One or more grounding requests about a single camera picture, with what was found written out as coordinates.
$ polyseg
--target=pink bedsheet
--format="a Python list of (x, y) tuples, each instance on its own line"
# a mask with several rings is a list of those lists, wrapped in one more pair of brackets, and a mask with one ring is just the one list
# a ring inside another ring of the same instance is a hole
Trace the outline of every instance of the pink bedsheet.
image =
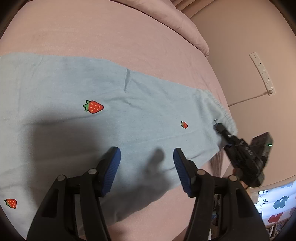
[[(104, 58), (164, 80), (210, 90), (229, 111), (206, 59), (208, 46), (186, 16), (168, 0), (118, 2), (29, 2), (0, 40), (0, 55), (30, 52)], [(220, 176), (229, 165), (223, 156), (218, 153), (203, 168)], [(111, 226), (111, 237), (114, 241), (170, 241), (187, 226), (193, 204), (194, 199), (188, 198), (179, 186)]]

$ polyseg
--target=strawberry embroidery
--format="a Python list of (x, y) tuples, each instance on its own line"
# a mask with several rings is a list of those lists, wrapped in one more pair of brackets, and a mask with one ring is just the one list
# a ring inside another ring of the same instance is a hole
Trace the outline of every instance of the strawberry embroidery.
[(6, 205), (9, 206), (10, 208), (17, 208), (17, 201), (15, 199), (6, 199), (4, 200), (6, 202)]
[(91, 101), (87, 100), (86, 104), (84, 104), (83, 107), (85, 108), (84, 111), (88, 111), (91, 114), (98, 113), (99, 111), (104, 109), (104, 106), (102, 106), (100, 103), (94, 100), (91, 100)]
[(188, 127), (187, 123), (184, 121), (181, 121), (181, 126), (185, 129)]

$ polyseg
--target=pink wall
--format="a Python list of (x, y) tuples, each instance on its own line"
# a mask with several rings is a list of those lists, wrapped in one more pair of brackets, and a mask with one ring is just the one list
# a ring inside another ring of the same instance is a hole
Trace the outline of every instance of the pink wall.
[(210, 47), (208, 58), (228, 104), (266, 91), (250, 53), (257, 52), (276, 95), (230, 107), (239, 137), (269, 131), (274, 139), (265, 168), (268, 185), (296, 174), (296, 37), (268, 0), (215, 0), (191, 20)]

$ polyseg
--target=floral curtain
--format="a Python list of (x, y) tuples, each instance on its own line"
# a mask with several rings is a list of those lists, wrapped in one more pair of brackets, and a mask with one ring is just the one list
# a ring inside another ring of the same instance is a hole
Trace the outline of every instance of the floral curtain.
[(288, 219), (296, 207), (296, 181), (260, 191), (255, 206), (265, 226)]

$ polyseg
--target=wall socket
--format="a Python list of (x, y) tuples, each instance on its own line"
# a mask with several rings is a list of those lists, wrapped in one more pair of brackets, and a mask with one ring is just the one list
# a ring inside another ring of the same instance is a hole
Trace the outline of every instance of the wall socket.
[(266, 90), (272, 90), (272, 94), (268, 94), (269, 96), (274, 95), (276, 93), (276, 90), (274, 88), (274, 85), (272, 84), (272, 81), (267, 73), (266, 68), (264, 67), (262, 61), (260, 60), (260, 58), (258, 57), (258, 55), (256, 54), (256, 52), (249, 54), (249, 56), (251, 57), (251, 59), (253, 60), (259, 74), (261, 75), (261, 78), (264, 82), (264, 85), (266, 87)]
[(270, 85), (272, 85), (272, 82), (271, 82), (271, 79), (270, 79), (269, 76), (264, 77), (264, 78), (263, 78), (263, 81), (264, 81), (265, 86), (270, 86)]

